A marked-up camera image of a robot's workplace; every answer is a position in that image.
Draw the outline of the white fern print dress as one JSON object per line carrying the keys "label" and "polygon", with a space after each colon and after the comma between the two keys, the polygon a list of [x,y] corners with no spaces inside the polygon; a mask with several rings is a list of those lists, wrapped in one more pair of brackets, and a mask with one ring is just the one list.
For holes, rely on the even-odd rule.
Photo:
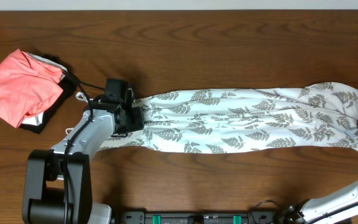
{"label": "white fern print dress", "polygon": [[295,146],[358,152],[358,90],[336,82],[304,88],[180,90],[136,100],[144,127],[122,137],[96,115],[74,147],[89,154],[142,146],[162,152],[224,154]]}

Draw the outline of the black garment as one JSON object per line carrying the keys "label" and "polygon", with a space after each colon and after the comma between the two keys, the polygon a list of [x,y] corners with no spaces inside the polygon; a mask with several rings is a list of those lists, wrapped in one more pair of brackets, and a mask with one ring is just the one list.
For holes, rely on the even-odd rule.
{"label": "black garment", "polygon": [[[73,67],[69,63],[63,61],[57,56],[49,54],[43,54],[41,56],[30,54],[30,56],[36,58],[37,60],[40,60],[41,62],[60,67],[62,70],[65,70],[67,72],[73,71]],[[65,77],[64,75],[62,75],[61,81],[58,85],[62,88],[63,92],[57,98],[56,102],[43,113],[23,120],[22,124],[19,126],[20,129],[28,130],[35,134],[40,134],[45,129],[47,123],[57,112],[59,107],[61,107],[64,101],[71,97],[76,90],[76,85],[74,84],[74,82],[70,78]]]}

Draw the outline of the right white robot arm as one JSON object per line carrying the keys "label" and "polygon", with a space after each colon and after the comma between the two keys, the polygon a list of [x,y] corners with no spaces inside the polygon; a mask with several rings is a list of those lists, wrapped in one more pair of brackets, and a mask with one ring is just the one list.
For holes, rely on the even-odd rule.
{"label": "right white robot arm", "polygon": [[291,205],[274,223],[340,223],[358,215],[358,179],[325,197]]}

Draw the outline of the pink garment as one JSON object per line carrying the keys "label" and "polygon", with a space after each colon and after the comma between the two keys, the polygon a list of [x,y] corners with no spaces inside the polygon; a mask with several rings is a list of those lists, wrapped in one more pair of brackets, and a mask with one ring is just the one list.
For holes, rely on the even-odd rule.
{"label": "pink garment", "polygon": [[14,128],[48,110],[63,93],[67,68],[20,49],[0,63],[0,118]]}

